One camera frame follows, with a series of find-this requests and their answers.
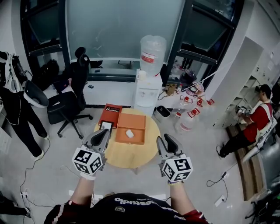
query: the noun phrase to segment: black office chair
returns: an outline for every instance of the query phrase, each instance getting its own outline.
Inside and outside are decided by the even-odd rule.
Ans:
[[[73,92],[66,92],[59,94],[57,96],[51,97],[49,99],[49,106],[47,107],[48,118],[50,124],[57,124],[64,121],[64,124],[58,131],[58,137],[61,138],[61,131],[71,123],[76,130],[80,139],[83,136],[80,135],[75,123],[78,123],[77,119],[88,117],[90,120],[93,117],[89,114],[78,115],[82,110],[85,109],[86,101],[84,99],[83,89],[88,79],[89,73],[89,63],[90,60],[87,55],[85,55],[86,49],[80,47],[76,50],[75,56],[77,57],[77,63],[71,68],[71,87]]]

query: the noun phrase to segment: orange tray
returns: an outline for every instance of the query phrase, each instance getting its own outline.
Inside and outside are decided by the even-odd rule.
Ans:
[[[126,135],[131,130],[133,138]],[[118,128],[115,137],[116,142],[144,145],[145,143],[146,116],[125,114],[119,115]]]

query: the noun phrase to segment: red shirt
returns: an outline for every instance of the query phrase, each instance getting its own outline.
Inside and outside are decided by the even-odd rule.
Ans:
[[[266,103],[269,108],[270,117],[272,116],[272,106],[270,103]],[[245,137],[249,142],[255,142],[257,136],[257,130],[263,129],[268,122],[270,121],[265,109],[259,106],[254,113],[250,115],[250,119],[253,121],[252,124],[249,124],[246,129],[243,131]]]

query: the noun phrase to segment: chair armrest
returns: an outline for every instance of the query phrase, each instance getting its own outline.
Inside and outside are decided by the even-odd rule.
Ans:
[[[61,110],[61,109],[64,108],[64,107],[65,107],[65,104],[59,103],[59,104],[57,104],[57,105],[48,107],[48,112],[49,112],[49,113],[53,113],[53,112],[56,112],[56,111],[58,111],[58,110]]]

